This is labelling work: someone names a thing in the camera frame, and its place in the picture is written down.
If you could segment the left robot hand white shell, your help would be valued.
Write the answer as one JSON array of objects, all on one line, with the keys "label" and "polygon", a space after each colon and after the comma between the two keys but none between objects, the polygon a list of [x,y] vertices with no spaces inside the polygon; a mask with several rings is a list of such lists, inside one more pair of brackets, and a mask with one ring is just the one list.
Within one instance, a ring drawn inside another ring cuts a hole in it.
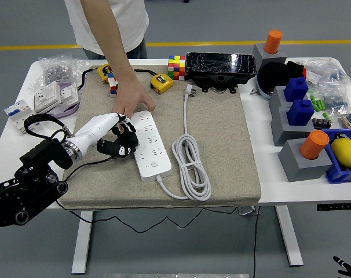
[{"label": "left robot hand white shell", "polygon": [[138,138],[131,120],[119,113],[93,117],[63,147],[74,161],[83,159],[89,147],[99,153],[124,158],[136,151]]}]

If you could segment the person's right hand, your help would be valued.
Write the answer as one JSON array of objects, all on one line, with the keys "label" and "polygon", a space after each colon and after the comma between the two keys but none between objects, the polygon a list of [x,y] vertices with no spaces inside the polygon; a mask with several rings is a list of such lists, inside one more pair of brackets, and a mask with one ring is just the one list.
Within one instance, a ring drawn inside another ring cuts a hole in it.
[{"label": "person's right hand", "polygon": [[154,112],[155,102],[136,78],[119,80],[119,89],[111,112],[131,118],[137,106],[141,103],[147,107],[149,112]]}]

